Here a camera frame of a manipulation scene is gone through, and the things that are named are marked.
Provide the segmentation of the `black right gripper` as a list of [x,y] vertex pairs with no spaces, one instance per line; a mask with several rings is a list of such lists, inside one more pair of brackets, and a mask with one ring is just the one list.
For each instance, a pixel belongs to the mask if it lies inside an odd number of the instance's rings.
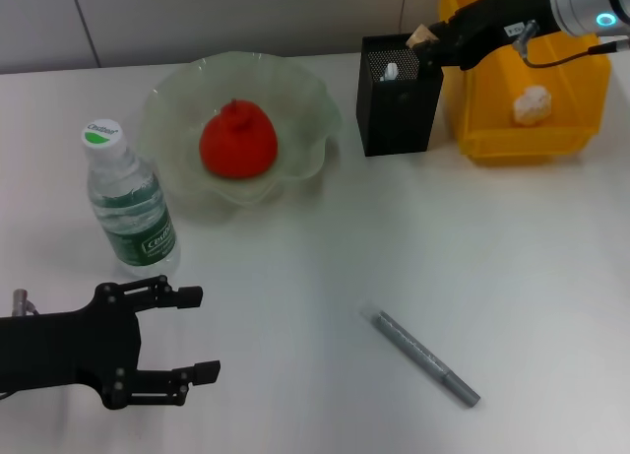
[[429,27],[439,39],[415,46],[419,74],[436,73],[444,67],[469,70],[485,56],[511,44],[517,33],[509,26],[535,21],[536,36],[560,31],[550,0],[477,0],[458,9],[446,21]]

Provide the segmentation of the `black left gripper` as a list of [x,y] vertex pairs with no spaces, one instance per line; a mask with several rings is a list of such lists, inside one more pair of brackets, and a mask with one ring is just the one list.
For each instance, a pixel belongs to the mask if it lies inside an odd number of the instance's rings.
[[159,275],[121,286],[100,284],[78,310],[3,317],[1,392],[81,384],[93,388],[108,409],[183,406],[191,385],[218,380],[221,363],[137,371],[141,338],[135,312],[196,308],[202,299],[201,287],[176,290]]

